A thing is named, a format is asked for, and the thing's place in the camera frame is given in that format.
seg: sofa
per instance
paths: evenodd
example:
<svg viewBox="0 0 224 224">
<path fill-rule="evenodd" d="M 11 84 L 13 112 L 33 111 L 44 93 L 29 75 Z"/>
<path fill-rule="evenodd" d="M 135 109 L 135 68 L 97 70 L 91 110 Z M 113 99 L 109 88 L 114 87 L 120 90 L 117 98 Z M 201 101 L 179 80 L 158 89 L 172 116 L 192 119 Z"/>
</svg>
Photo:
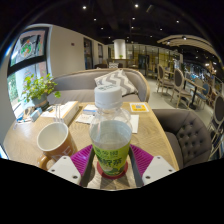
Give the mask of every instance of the sofa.
<svg viewBox="0 0 224 224">
<path fill-rule="evenodd" d="M 52 92 L 47 97 L 49 104 L 65 104 L 68 101 L 95 102 L 96 83 L 94 79 L 115 70 L 117 68 L 91 69 L 54 78 L 53 81 L 58 84 L 55 86 L 54 92 L 60 91 L 61 97 L 56 98 Z M 150 88 L 143 75 L 133 69 L 124 68 L 123 71 L 138 90 L 138 94 L 123 96 L 123 102 L 148 102 Z"/>
<path fill-rule="evenodd" d="M 210 133 L 193 111 L 153 109 L 153 112 L 166 133 L 179 169 L 209 160 Z"/>
</svg>

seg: ceramic mug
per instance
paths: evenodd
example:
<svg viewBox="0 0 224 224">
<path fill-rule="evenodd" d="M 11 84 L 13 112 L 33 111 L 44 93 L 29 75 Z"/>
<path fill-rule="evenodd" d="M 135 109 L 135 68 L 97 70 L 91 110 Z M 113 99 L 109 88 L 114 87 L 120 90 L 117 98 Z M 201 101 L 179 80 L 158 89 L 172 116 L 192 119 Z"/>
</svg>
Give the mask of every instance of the ceramic mug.
<svg viewBox="0 0 224 224">
<path fill-rule="evenodd" d="M 44 127 L 37 136 L 37 145 L 43 152 L 37 160 L 38 166 L 44 170 L 47 170 L 49 160 L 56 162 L 62 156 L 72 156 L 78 151 L 68 126 L 62 122 Z"/>
</svg>

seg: dining chair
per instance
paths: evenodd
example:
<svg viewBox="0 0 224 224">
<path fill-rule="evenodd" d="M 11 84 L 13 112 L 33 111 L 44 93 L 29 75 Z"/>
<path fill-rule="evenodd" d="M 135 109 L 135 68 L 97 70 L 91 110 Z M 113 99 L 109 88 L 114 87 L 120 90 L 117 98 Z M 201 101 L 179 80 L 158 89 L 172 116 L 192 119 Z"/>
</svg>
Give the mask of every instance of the dining chair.
<svg viewBox="0 0 224 224">
<path fill-rule="evenodd" d="M 162 65 L 158 65 L 158 71 L 159 71 L 159 85 L 157 88 L 157 93 L 159 91 L 160 86 L 162 87 L 162 95 L 163 95 L 163 87 L 166 87 L 166 93 L 168 91 L 168 88 L 173 89 L 174 88 L 174 84 L 171 81 L 165 80 L 165 69 L 163 68 Z"/>
<path fill-rule="evenodd" d="M 202 86 L 205 90 L 202 90 L 202 93 L 200 92 L 196 92 L 196 96 L 197 96 L 197 104 L 200 106 L 200 103 L 204 102 L 204 106 L 203 109 L 205 107 L 205 103 L 207 100 L 207 95 L 209 93 L 209 90 L 211 88 L 211 86 L 208 85 L 208 83 L 204 83 Z"/>
<path fill-rule="evenodd" d="M 190 92 L 188 92 L 184 89 L 184 75 L 181 72 L 181 70 L 177 69 L 177 68 L 174 70 L 174 88 L 173 88 L 173 94 L 170 99 L 170 102 L 172 102 L 174 92 L 177 92 L 179 94 L 176 108 L 178 108 L 181 97 L 185 97 L 185 98 L 189 98 L 188 104 L 187 104 L 187 108 L 189 109 L 190 98 L 192 96 L 191 96 Z"/>
<path fill-rule="evenodd" d="M 195 84 L 198 86 L 203 86 L 203 80 L 199 79 L 199 78 L 195 78 Z"/>
<path fill-rule="evenodd" d="M 211 120 L 207 129 L 212 132 L 214 135 L 212 137 L 212 143 L 215 141 L 217 135 L 223 133 L 224 129 L 224 97 L 221 94 L 218 94 L 215 98 L 214 110 Z"/>
</svg>

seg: plastic bottle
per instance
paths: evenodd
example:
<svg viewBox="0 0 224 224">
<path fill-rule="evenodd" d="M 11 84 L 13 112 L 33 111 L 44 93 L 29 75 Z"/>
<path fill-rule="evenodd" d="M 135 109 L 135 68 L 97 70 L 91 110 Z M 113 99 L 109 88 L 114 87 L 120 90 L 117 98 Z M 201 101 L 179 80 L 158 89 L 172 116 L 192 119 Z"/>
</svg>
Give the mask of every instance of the plastic bottle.
<svg viewBox="0 0 224 224">
<path fill-rule="evenodd" d="M 99 164 L 106 175 L 117 176 L 124 170 L 132 135 L 130 114 L 121 109 L 122 92 L 113 84 L 95 88 L 98 111 L 89 134 Z"/>
</svg>

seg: green label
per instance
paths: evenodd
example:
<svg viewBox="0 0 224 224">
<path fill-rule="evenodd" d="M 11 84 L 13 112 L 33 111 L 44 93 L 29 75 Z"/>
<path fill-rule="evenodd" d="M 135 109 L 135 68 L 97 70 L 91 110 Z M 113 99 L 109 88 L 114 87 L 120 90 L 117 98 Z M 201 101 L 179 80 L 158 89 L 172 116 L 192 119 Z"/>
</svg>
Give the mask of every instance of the green label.
<svg viewBox="0 0 224 224">
<path fill-rule="evenodd" d="M 116 176 L 124 170 L 130 142 L 124 147 L 115 150 L 104 150 L 98 148 L 94 144 L 92 145 L 99 164 L 105 174 Z"/>
</svg>

